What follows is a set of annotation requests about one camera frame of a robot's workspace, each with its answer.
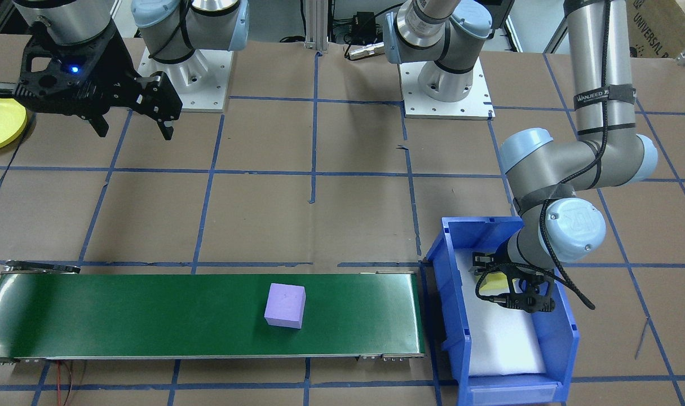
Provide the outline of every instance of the cardboard box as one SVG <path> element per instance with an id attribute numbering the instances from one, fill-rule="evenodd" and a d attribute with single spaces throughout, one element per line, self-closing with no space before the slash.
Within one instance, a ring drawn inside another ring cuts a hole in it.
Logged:
<path id="1" fill-rule="evenodd" d="M 631 56 L 675 58 L 685 48 L 685 0 L 629 0 Z"/>

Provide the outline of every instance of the table surface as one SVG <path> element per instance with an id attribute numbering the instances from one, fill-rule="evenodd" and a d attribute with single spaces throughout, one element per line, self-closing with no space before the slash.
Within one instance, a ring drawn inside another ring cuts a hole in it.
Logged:
<path id="1" fill-rule="evenodd" d="M 25 41 L 0 36 L 0 81 L 17 79 Z M 143 42 L 127 44 L 139 60 Z M 106 115 L 105 139 L 37 114 L 0 150 L 0 271 L 7 259 L 85 275 L 412 271 L 430 356 L 75 361 L 72 404 L 455 404 L 434 270 L 420 261 L 440 218 L 511 215 L 508 136 L 575 140 L 570 59 L 483 53 L 496 117 L 451 121 L 405 117 L 396 67 L 342 51 L 249 43 L 224 114 L 183 113 L 169 142 L 123 109 Z M 646 182 L 579 193 L 608 229 L 567 267 L 597 305 L 569 295 L 581 336 L 569 406 L 685 403 L 685 68 L 635 59 L 633 75 L 637 131 L 660 161 Z M 53 363 L 0 367 L 0 404 L 56 404 L 56 376 Z"/>

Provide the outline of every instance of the yellow plate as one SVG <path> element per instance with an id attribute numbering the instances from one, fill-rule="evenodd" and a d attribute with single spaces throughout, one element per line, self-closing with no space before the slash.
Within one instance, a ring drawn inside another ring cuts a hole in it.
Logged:
<path id="1" fill-rule="evenodd" d="M 14 99 L 0 99 L 0 148 L 7 146 L 24 131 L 27 111 Z"/>

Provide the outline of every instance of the yellow object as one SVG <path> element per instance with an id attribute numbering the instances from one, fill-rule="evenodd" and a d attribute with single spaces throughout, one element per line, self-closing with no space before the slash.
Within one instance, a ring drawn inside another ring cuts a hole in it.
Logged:
<path id="1" fill-rule="evenodd" d="M 27 123 L 27 111 L 14 99 L 0 99 L 0 148 L 14 141 Z"/>
<path id="2" fill-rule="evenodd" d="M 483 285 L 480 287 L 480 293 L 483 293 L 486 290 L 502 289 L 507 290 L 507 276 L 505 276 L 505 274 L 502 272 L 495 272 L 488 274 L 485 277 L 485 282 L 483 282 Z"/>

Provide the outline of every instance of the light blue joint cap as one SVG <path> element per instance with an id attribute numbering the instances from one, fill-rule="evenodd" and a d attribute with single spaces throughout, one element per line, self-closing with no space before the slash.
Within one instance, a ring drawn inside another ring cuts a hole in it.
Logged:
<path id="1" fill-rule="evenodd" d="M 237 23 L 232 31 L 232 39 L 229 40 L 229 51 L 242 51 L 247 46 L 247 36 L 250 32 L 249 3 L 240 0 L 240 10 L 237 13 Z"/>
<path id="2" fill-rule="evenodd" d="M 582 259 L 600 247 L 606 237 L 603 214 L 592 203 L 578 197 L 561 198 L 548 206 L 545 227 L 550 245 L 561 262 Z M 538 239 L 545 249 L 540 229 Z"/>
<path id="3" fill-rule="evenodd" d="M 546 129 L 535 128 L 516 132 L 500 147 L 502 171 L 507 173 L 518 162 L 552 140 L 553 137 Z"/>
<path id="4" fill-rule="evenodd" d="M 641 163 L 638 172 L 633 175 L 628 182 L 623 183 L 623 185 L 628 185 L 628 183 L 635 183 L 635 182 L 640 182 L 643 179 L 646 179 L 652 173 L 654 170 L 656 170 L 656 165 L 657 165 L 657 148 L 656 145 L 653 143 L 653 141 L 640 134 L 636 134 L 640 141 L 643 143 L 643 162 Z"/>
<path id="5" fill-rule="evenodd" d="M 390 11 L 385 15 L 383 22 L 383 42 L 385 43 L 385 56 L 391 64 L 401 64 L 400 46 L 397 41 L 397 30 L 395 30 L 395 13 Z"/>
<path id="6" fill-rule="evenodd" d="M 450 18 L 471 36 L 486 39 L 492 32 L 490 11 L 475 0 L 461 0 Z"/>
<path id="7" fill-rule="evenodd" d="M 131 15 L 139 28 L 151 27 L 167 18 L 179 6 L 179 0 L 132 0 Z"/>

